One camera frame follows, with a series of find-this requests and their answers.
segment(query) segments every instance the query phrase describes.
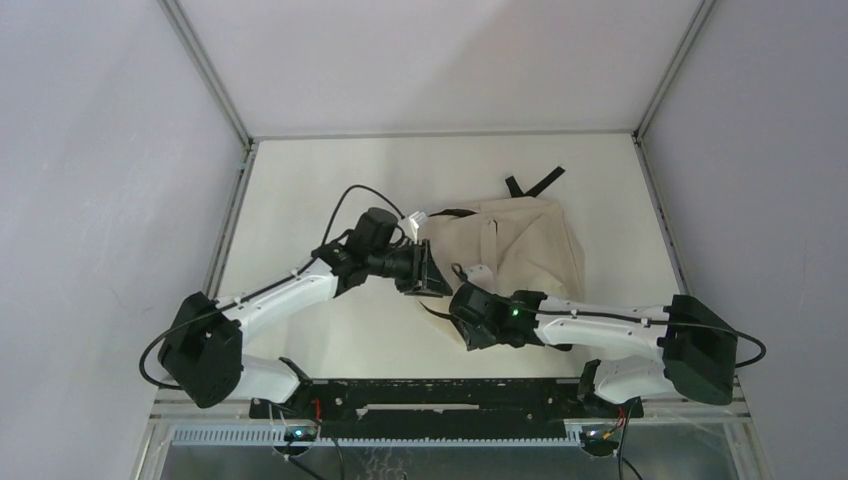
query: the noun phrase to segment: white table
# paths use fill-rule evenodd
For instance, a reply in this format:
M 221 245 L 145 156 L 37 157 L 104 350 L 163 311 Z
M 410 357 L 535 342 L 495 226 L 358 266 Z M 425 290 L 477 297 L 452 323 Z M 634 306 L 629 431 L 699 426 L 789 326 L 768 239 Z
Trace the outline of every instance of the white table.
M 565 168 L 542 197 L 559 200 L 586 255 L 586 302 L 667 304 L 678 292 L 647 185 L 625 134 L 504 135 L 264 141 L 249 179 L 219 294 L 279 278 L 320 242 L 342 191 L 372 186 L 405 213 L 508 197 L 504 179 L 529 189 Z M 368 192 L 348 196 L 331 236 L 352 227 Z M 446 321 L 372 278 L 289 318 L 245 348 L 287 356 L 313 378 L 579 376 L 591 358 L 575 348 L 466 352 Z

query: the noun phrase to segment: gray wall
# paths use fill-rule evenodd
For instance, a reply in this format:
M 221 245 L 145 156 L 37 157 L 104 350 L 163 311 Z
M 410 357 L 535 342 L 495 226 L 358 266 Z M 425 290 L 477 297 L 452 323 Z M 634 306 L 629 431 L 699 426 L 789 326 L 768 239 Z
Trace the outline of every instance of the gray wall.
M 773 473 L 845 478 L 848 2 L 720 2 L 646 149 L 696 294 L 769 356 L 740 372 Z
M 240 156 L 156 2 L 0 3 L 0 478 L 129 477 Z

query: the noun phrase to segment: beige fabric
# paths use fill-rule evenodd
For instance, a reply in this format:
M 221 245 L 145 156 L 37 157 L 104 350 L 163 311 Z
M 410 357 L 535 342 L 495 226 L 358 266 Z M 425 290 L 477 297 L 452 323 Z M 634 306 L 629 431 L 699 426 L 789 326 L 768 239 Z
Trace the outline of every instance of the beige fabric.
M 458 208 L 478 214 L 430 217 L 419 232 L 430 240 L 433 258 L 454 291 L 461 282 L 451 271 L 452 263 L 463 267 L 482 264 L 494 273 L 499 295 L 537 290 L 583 300 L 583 249 L 558 202 L 520 197 Z M 450 299 L 425 303 L 446 313 Z

